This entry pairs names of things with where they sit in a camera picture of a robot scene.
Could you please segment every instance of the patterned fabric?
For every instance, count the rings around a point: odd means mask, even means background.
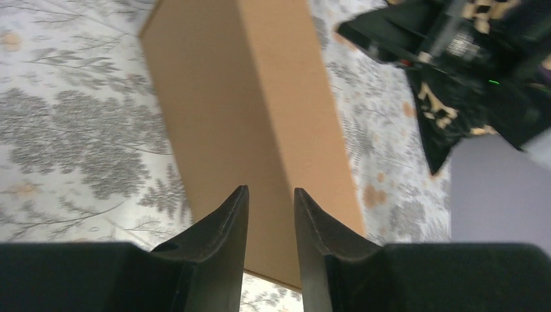
[[[187,228],[138,38],[46,1],[0,16],[0,237],[149,249]]]
[[[377,243],[450,238],[447,164],[431,176],[413,95],[402,70],[377,64],[334,29],[383,0],[309,0],[337,102],[368,238]]]

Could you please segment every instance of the floral pattern rug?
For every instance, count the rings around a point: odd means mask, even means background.
[[[0,1],[0,239],[132,241],[192,224],[136,37],[155,0]],[[336,24],[382,0],[309,0],[369,238],[449,238],[446,167],[430,177],[400,70]],[[241,311],[300,312],[300,294],[245,275]]]

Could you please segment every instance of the gray wall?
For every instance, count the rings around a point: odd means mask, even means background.
[[[452,153],[452,240],[531,242],[551,254],[551,171],[499,136]]]

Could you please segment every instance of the gray leaf pattern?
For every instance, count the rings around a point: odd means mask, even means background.
[[[97,44],[90,49],[113,44],[113,39],[103,45]],[[154,94],[153,88],[148,85],[143,75],[129,73],[121,78],[114,73],[121,70],[109,57],[82,58],[76,51],[57,50],[55,48],[38,49],[33,51],[34,58],[26,61],[32,64],[51,66],[58,70],[60,77],[72,86],[85,86],[92,90],[99,90],[104,86],[115,92],[125,95],[139,93],[142,95]]]
[[[301,295],[282,286],[245,275],[243,289],[240,312],[302,311]]]
[[[380,96],[387,92],[386,80],[382,78],[375,61],[369,58],[357,60],[358,74],[363,78],[364,95],[367,97]]]
[[[316,16],[313,16],[312,20],[314,22],[314,27],[316,28],[316,34],[318,35],[318,40],[320,41],[322,50],[325,50],[329,44],[327,25],[323,19],[317,18]]]
[[[73,28],[83,20],[83,16],[80,14],[48,10],[36,1],[24,0],[3,0],[0,3],[0,16],[2,14],[25,14],[32,17],[31,23],[51,30]]]
[[[375,151],[371,132],[355,116],[341,116],[340,120],[352,172],[358,174],[363,157],[369,157]]]
[[[79,207],[64,197],[60,197],[58,200],[61,207],[66,210],[64,216],[39,211],[33,201],[22,203],[18,209],[18,215],[9,214],[0,205],[0,225],[12,228],[11,235],[7,237],[7,240],[26,240],[37,228],[47,230],[48,240],[59,240],[73,228],[81,226],[87,219],[113,211],[121,205],[117,204],[104,211],[95,211],[92,208]]]
[[[9,159],[23,173],[79,169],[98,199],[137,194],[149,178],[142,152],[169,154],[161,114],[129,97],[61,91],[52,105],[13,88],[0,97],[0,114],[0,142],[14,146]]]
[[[423,242],[449,242],[451,239],[450,223],[440,219],[429,221],[423,230]]]
[[[354,71],[352,71],[348,65],[339,64],[337,62],[330,62],[327,64],[327,68],[335,74],[338,78],[341,78],[350,86],[357,86],[361,83],[360,77]]]
[[[52,0],[114,29],[137,35],[153,9],[154,0]]]
[[[166,212],[170,219],[174,219],[174,214],[179,211],[179,218],[184,220],[185,207],[188,207],[188,204],[182,181],[172,164],[167,166],[166,171],[168,182],[157,179],[155,187],[149,187],[138,204],[154,207],[160,213]]]
[[[390,225],[400,239],[405,237],[419,241],[422,236],[420,224],[424,219],[425,210],[422,203],[418,200],[405,201],[400,206],[392,208]]]
[[[160,244],[178,234],[174,229],[164,225],[158,218],[144,216],[136,221],[136,226],[125,229],[130,232],[147,233],[153,238],[154,244]]]
[[[79,44],[77,49],[78,51],[107,53],[117,47],[122,42],[122,38],[124,36],[126,36],[126,34],[117,34],[115,36],[98,36],[90,32],[81,32],[71,36],[71,38]],[[88,60],[83,60],[81,64],[88,65],[95,61],[97,61],[96,58],[89,58]]]

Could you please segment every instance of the black fabric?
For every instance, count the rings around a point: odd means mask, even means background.
[[[387,244],[295,190],[304,312],[549,311],[551,260],[526,244]]]
[[[145,252],[130,243],[0,245],[0,311],[238,312],[247,187]]]
[[[487,97],[490,122],[517,149],[551,127],[551,118],[545,117],[551,116],[549,86],[527,83],[519,88],[504,82],[492,87]]]
[[[417,121],[423,150],[432,174],[436,174],[448,158],[452,148],[464,138],[473,137],[471,129],[484,128],[488,123],[488,111],[483,105],[484,97],[472,88],[457,82],[449,75],[430,67],[420,71],[407,71],[406,76],[415,98]],[[457,117],[444,128],[438,120],[448,118],[444,110],[432,111],[433,104],[427,96],[419,98],[421,83],[426,83],[431,92],[444,105],[455,109]],[[431,114],[434,119],[426,117]]]
[[[367,53],[372,44],[376,44],[376,51],[382,50],[382,53],[376,53],[375,60],[379,60],[379,54],[394,55],[389,60],[381,60],[383,62],[411,59],[430,30],[430,18],[437,15],[441,7],[426,0],[407,0],[384,10],[360,14],[341,23],[337,32]]]
[[[491,8],[489,5],[479,5],[476,7],[476,13],[488,13]]]

